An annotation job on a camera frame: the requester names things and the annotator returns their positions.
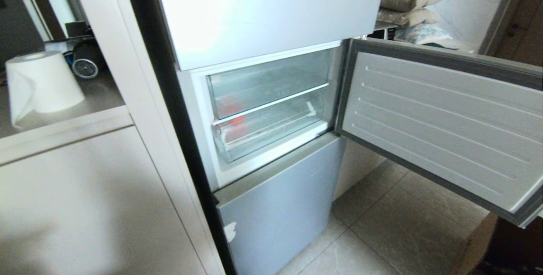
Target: upper refrigerator door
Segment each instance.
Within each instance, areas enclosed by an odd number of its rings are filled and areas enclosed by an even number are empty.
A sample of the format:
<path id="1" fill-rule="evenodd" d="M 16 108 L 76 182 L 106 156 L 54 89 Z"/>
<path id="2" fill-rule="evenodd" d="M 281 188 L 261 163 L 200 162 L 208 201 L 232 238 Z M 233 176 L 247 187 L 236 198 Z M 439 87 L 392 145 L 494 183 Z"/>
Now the upper refrigerator door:
<path id="1" fill-rule="evenodd" d="M 519 226 L 543 206 L 540 67 L 353 40 L 337 130 Z"/>
<path id="2" fill-rule="evenodd" d="M 161 0 L 181 70 L 373 32 L 380 0 Z"/>

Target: silver refrigerator door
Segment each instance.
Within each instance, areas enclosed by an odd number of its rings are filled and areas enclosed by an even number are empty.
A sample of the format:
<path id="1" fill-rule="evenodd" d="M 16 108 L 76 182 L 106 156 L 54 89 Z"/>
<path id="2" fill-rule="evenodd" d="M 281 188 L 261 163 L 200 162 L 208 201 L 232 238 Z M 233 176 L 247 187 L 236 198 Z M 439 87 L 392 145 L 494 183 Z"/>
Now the silver refrigerator door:
<path id="1" fill-rule="evenodd" d="M 336 130 L 519 226 L 543 207 L 541 67 L 353 40 Z"/>
<path id="2" fill-rule="evenodd" d="M 328 132 L 217 191 L 239 275 L 273 275 L 326 227 L 345 150 Z"/>

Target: gray floor tile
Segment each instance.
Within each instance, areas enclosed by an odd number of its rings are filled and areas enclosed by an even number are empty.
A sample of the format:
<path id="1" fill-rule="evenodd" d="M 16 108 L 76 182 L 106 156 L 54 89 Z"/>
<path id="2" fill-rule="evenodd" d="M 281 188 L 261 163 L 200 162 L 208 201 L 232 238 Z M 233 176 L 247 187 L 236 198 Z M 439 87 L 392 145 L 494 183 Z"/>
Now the gray floor tile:
<path id="1" fill-rule="evenodd" d="M 397 163 L 387 159 L 378 165 L 373 171 L 372 174 L 378 174 L 381 177 L 390 180 L 391 182 L 399 182 L 409 171 L 409 169 L 398 165 Z"/>
<path id="2" fill-rule="evenodd" d="M 394 182 L 382 177 L 382 172 L 373 170 L 332 204 L 332 213 L 345 225 L 351 226 L 379 200 Z"/>
<path id="3" fill-rule="evenodd" d="M 448 275 L 469 235 L 399 186 L 351 229 L 403 275 Z"/>
<path id="4" fill-rule="evenodd" d="M 374 250 L 347 230 L 301 275 L 399 275 Z"/>
<path id="5" fill-rule="evenodd" d="M 297 275 L 305 267 L 307 267 L 311 261 L 313 261 L 320 253 L 322 253 L 339 235 L 343 234 L 347 226 L 343 225 L 341 221 L 336 219 L 334 215 L 330 215 L 328 225 L 322 234 L 320 234 L 311 244 L 309 244 L 304 250 L 302 250 L 291 262 L 277 275 Z"/>
<path id="6" fill-rule="evenodd" d="M 483 207 L 414 172 L 398 186 L 468 230 L 474 230 L 488 214 Z"/>

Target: white cabinet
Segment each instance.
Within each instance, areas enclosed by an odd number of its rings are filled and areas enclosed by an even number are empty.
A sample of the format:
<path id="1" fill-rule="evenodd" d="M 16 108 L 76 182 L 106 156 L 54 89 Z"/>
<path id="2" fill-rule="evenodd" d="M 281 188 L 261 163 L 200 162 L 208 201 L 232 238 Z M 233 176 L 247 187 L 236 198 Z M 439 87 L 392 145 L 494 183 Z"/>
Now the white cabinet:
<path id="1" fill-rule="evenodd" d="M 373 32 L 380 0 L 161 0 L 182 70 Z"/>
<path id="2" fill-rule="evenodd" d="M 0 273 L 204 274 L 135 128 L 0 167 Z"/>

